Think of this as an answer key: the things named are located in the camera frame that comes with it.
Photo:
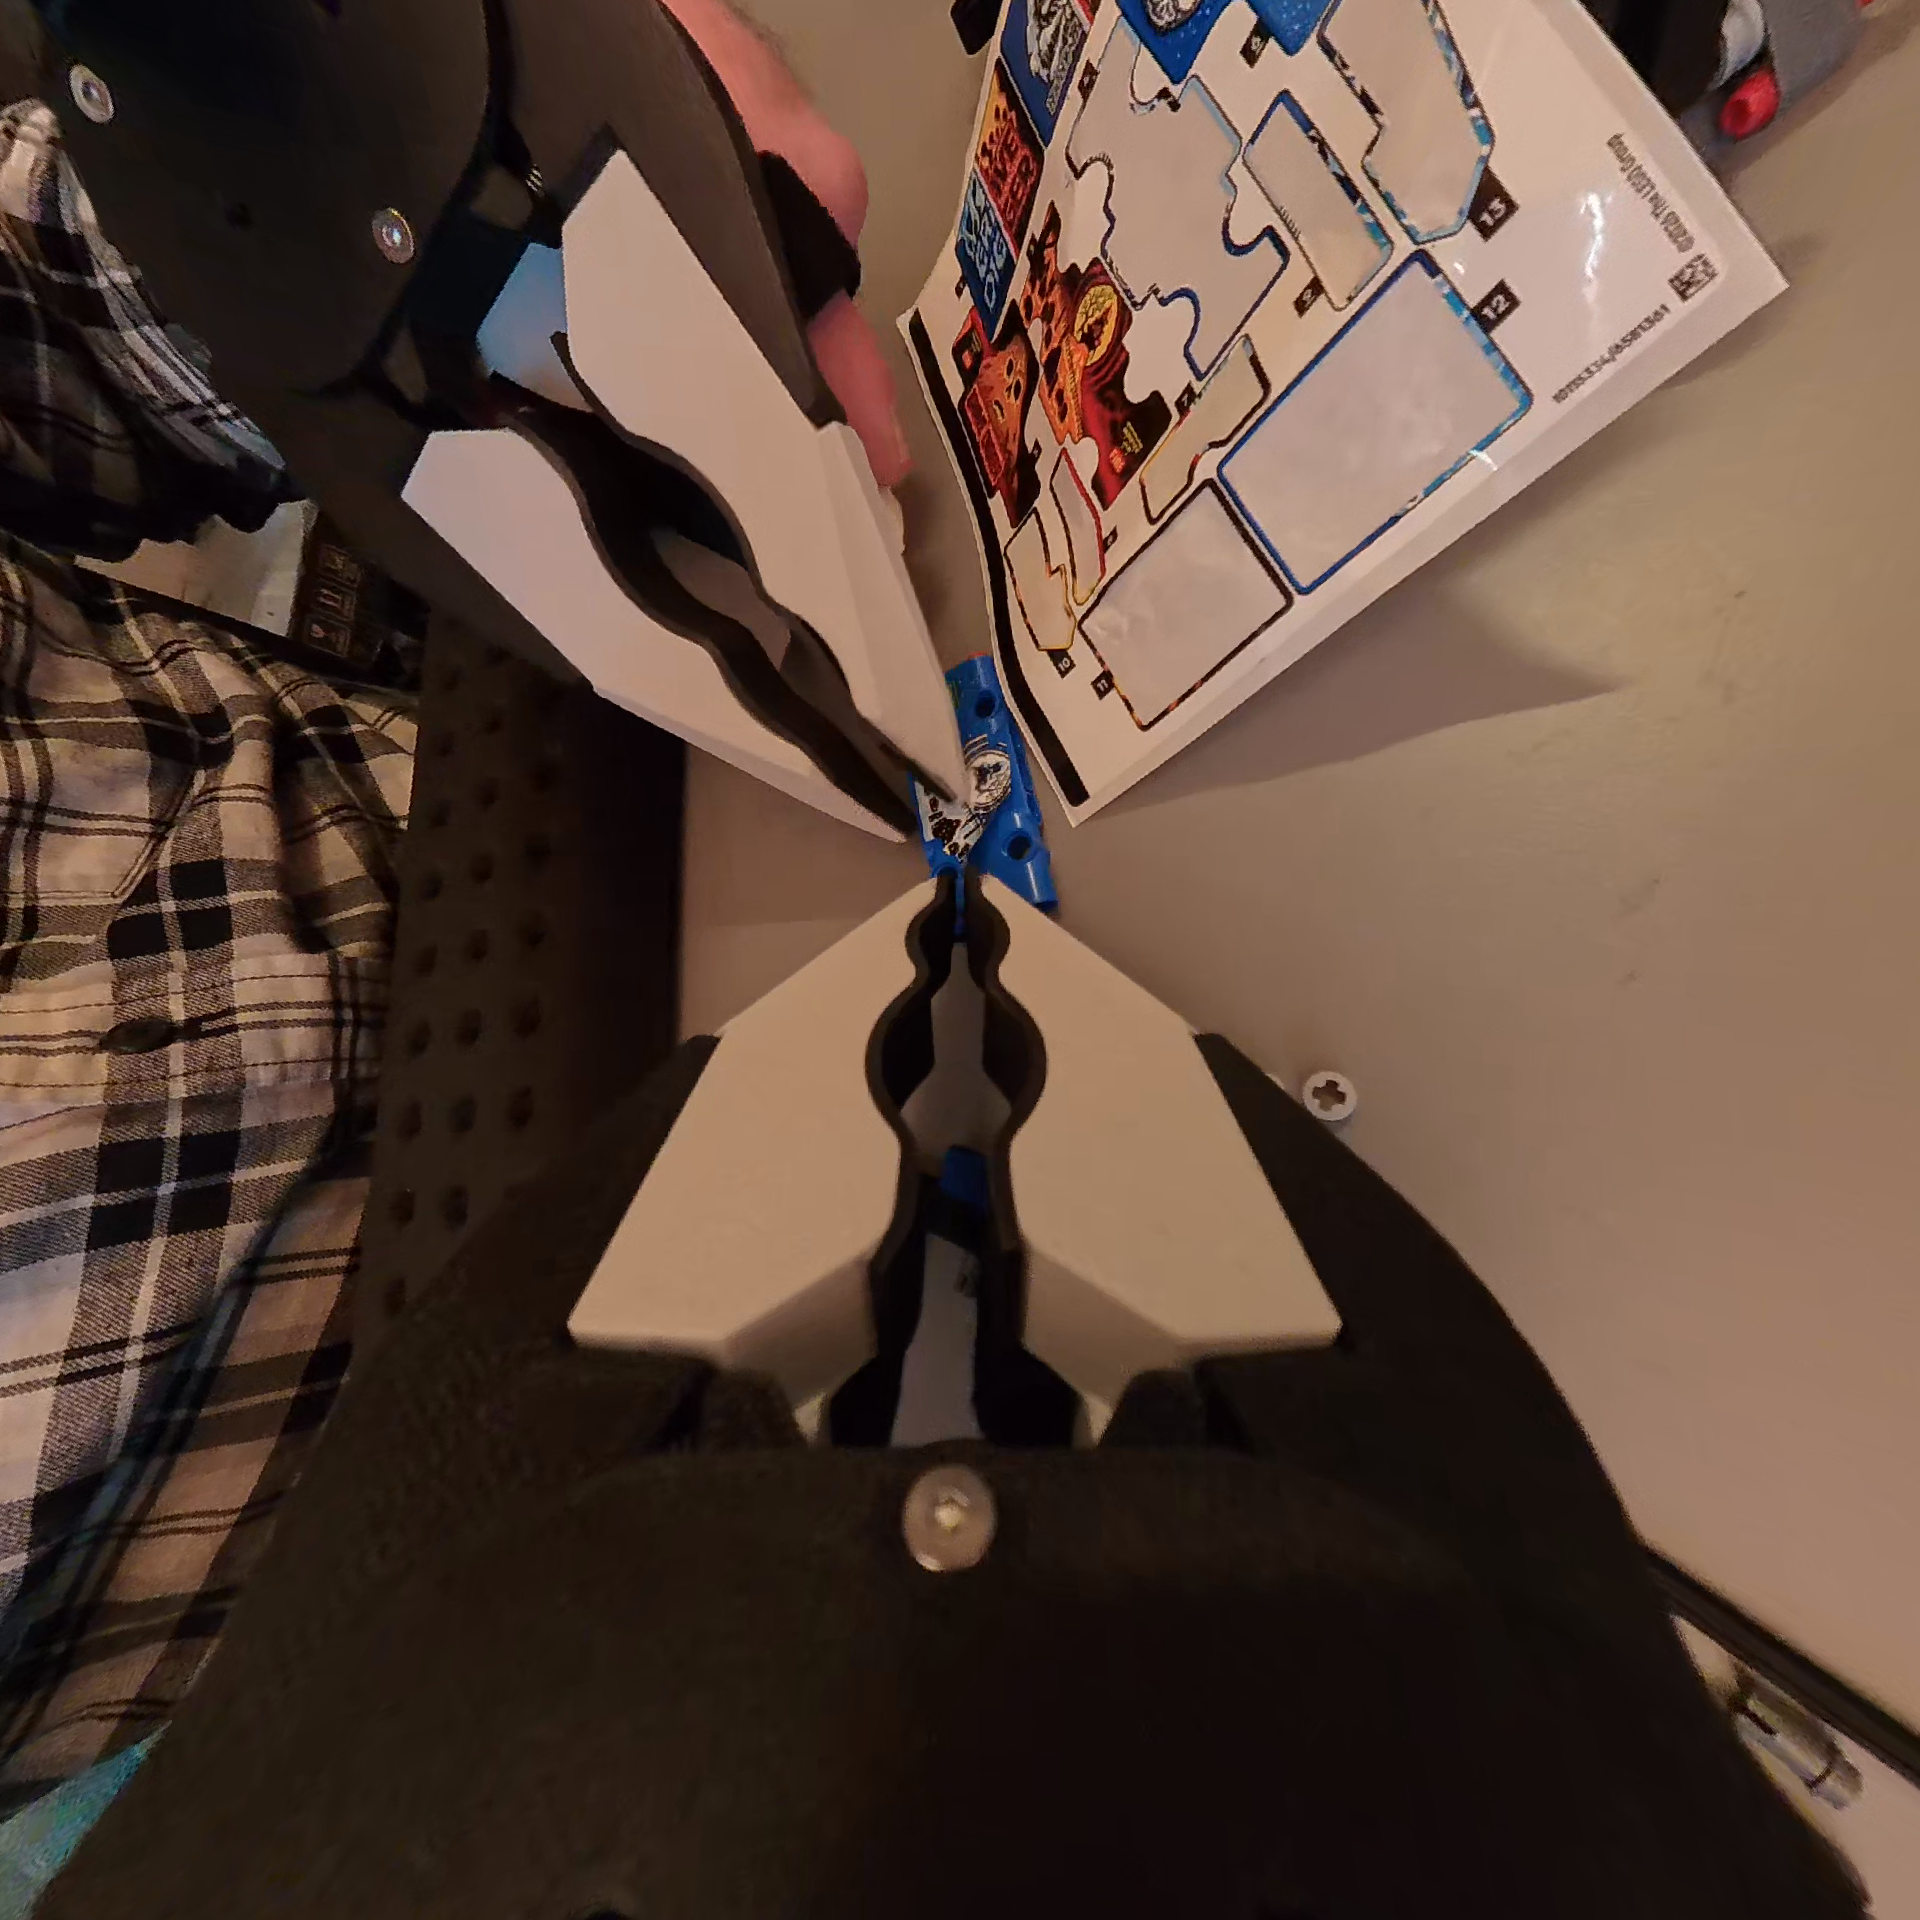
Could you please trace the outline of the black perforated board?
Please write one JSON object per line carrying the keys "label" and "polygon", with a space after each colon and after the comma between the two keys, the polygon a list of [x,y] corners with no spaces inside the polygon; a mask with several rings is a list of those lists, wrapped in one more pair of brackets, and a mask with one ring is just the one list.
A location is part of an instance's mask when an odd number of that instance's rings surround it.
{"label": "black perforated board", "polygon": [[686,743],[452,617],[418,721],[358,1353],[680,1041]]}

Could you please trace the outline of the grey connector pin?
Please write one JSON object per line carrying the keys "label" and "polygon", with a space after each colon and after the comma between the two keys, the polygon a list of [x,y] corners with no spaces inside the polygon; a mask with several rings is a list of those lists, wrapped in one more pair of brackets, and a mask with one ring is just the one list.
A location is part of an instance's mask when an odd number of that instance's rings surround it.
{"label": "grey connector pin", "polygon": [[1731,1670],[1727,1717],[1762,1768],[1810,1804],[1835,1812],[1858,1804],[1860,1770],[1837,1735],[1752,1670]]}

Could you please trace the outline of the person's plaid shirt torso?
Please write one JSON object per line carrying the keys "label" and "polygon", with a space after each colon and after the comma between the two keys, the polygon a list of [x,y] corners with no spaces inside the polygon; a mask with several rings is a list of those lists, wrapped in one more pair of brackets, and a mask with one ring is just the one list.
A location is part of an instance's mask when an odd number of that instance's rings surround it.
{"label": "person's plaid shirt torso", "polygon": [[157,1737],[350,1367],[414,699],[3,539],[3,1812]]}

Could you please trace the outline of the blue toy brick panel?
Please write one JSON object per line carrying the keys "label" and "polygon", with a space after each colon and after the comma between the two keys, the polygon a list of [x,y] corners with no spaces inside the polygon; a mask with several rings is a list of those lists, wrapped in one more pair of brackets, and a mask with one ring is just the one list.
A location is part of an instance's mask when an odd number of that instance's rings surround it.
{"label": "blue toy brick panel", "polygon": [[982,873],[1038,912],[1058,912],[1043,804],[1030,773],[1022,733],[1010,714],[997,664],[971,655],[947,671],[947,696],[967,761],[967,787],[944,800],[915,779],[919,828],[934,877]]}

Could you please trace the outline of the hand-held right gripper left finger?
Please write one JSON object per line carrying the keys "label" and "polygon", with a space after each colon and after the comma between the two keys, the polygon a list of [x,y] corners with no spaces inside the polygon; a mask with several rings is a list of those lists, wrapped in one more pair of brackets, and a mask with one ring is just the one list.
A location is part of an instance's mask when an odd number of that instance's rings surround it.
{"label": "hand-held right gripper left finger", "polygon": [[711,1036],[566,1330],[694,1357],[889,1446],[923,1299],[912,1098],[934,1070],[955,882],[921,877]]}

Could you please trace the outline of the white sticker sheet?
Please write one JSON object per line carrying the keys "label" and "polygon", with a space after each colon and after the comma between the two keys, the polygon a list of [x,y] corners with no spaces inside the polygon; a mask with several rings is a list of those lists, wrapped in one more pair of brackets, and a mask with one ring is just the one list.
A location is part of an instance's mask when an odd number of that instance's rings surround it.
{"label": "white sticker sheet", "polygon": [[1084,822],[1786,277],[1579,3],[998,3],[900,316]]}

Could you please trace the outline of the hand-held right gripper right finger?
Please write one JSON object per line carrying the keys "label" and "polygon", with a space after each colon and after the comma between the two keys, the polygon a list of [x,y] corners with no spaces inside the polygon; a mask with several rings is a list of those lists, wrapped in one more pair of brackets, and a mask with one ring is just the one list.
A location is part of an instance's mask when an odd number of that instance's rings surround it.
{"label": "hand-held right gripper right finger", "polygon": [[1016,1345],[1080,1434],[1150,1371],[1333,1349],[1338,1309],[1197,1031],[997,877],[967,886],[967,956],[1010,1106]]}

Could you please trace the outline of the black toy truck chassis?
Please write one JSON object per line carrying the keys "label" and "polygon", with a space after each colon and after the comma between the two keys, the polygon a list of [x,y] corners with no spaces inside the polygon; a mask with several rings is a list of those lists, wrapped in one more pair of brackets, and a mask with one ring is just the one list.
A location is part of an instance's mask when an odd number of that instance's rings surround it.
{"label": "black toy truck chassis", "polygon": [[1600,36],[1670,111],[1691,151],[1725,167],[1860,51],[1887,51],[1917,3],[1584,3]]}

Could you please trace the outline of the person's left hand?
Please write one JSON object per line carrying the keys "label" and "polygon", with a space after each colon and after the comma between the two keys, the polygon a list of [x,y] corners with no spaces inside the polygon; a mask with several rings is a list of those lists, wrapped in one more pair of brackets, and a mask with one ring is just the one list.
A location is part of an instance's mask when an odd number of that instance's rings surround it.
{"label": "person's left hand", "polygon": [[738,111],[766,173],[789,256],[808,342],[842,406],[883,491],[912,471],[898,391],[873,322],[860,314],[860,242],[869,175],[824,119],[779,48],[733,3],[670,3]]}

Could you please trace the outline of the long black axle rod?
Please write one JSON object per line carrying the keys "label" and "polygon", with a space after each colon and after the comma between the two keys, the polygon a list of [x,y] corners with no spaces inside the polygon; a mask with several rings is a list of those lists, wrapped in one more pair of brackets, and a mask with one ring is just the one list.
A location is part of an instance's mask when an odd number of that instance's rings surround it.
{"label": "long black axle rod", "polygon": [[1837,1673],[1824,1670],[1798,1645],[1788,1645],[1748,1610],[1711,1589],[1691,1570],[1683,1570],[1657,1547],[1644,1547],[1645,1570],[1663,1589],[1665,1610],[1725,1649],[1733,1662],[1788,1694],[1804,1711],[1818,1717],[1868,1758],[1917,1782],[1917,1727],[1892,1715],[1868,1690],[1858,1690]]}

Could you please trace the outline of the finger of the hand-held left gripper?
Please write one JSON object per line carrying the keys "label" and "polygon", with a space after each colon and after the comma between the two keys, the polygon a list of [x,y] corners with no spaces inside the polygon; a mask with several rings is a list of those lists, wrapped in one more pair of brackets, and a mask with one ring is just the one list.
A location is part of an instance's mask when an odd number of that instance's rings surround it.
{"label": "finger of the hand-held left gripper", "polygon": [[481,326],[490,425],[540,442],[636,601],[851,796],[964,792],[898,502],[808,348],[743,181],[657,193],[607,140]]}
{"label": "finger of the hand-held left gripper", "polygon": [[889,841],[915,836],[907,796],[851,796],[804,743],[754,718],[690,619],[620,583],[559,460],[529,434],[432,434],[403,502],[611,706],[835,822]]}

